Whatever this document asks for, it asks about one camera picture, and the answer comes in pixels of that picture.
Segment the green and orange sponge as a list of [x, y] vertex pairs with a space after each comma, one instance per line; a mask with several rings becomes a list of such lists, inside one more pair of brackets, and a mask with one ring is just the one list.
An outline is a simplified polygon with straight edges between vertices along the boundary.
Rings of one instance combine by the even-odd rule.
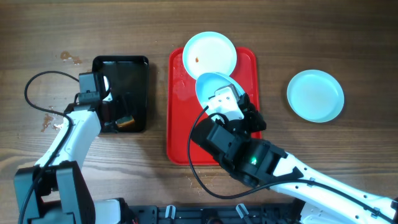
[[125, 116], [116, 120], [116, 125], [119, 128], [130, 126], [135, 123], [133, 116]]

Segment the light blue plate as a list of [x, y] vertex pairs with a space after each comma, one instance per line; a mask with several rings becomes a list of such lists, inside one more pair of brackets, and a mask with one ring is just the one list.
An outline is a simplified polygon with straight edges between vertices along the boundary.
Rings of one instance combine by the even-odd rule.
[[287, 101], [301, 118], [313, 123], [326, 123], [343, 111], [345, 95], [340, 83], [327, 72], [304, 70], [287, 86]]
[[230, 76], [237, 64], [237, 51], [232, 41], [218, 32], [201, 32], [184, 46], [182, 62], [194, 79], [204, 73], [221, 73]]
[[215, 95], [215, 91], [224, 86], [233, 84], [238, 96], [245, 94], [243, 88], [230, 76], [222, 73], [204, 73], [200, 75], [195, 83], [196, 96], [202, 108], [207, 106], [209, 98]]

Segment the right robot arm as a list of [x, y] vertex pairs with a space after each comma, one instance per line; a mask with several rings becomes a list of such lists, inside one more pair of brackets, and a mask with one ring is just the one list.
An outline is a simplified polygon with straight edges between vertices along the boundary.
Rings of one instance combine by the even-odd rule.
[[397, 201], [355, 189], [298, 160], [293, 154], [251, 133], [265, 128], [247, 95], [212, 93], [201, 100], [203, 113], [188, 136], [229, 175], [250, 189], [274, 190], [304, 202], [300, 222], [397, 223]]

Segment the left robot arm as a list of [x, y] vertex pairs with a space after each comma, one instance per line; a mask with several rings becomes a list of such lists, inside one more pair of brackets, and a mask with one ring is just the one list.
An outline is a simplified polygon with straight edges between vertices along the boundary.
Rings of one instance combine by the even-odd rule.
[[61, 113], [64, 125], [48, 151], [19, 169], [14, 188], [19, 223], [137, 223], [122, 198], [94, 202], [81, 173], [91, 143], [101, 131], [98, 110], [109, 93], [100, 73], [81, 73], [80, 91]]

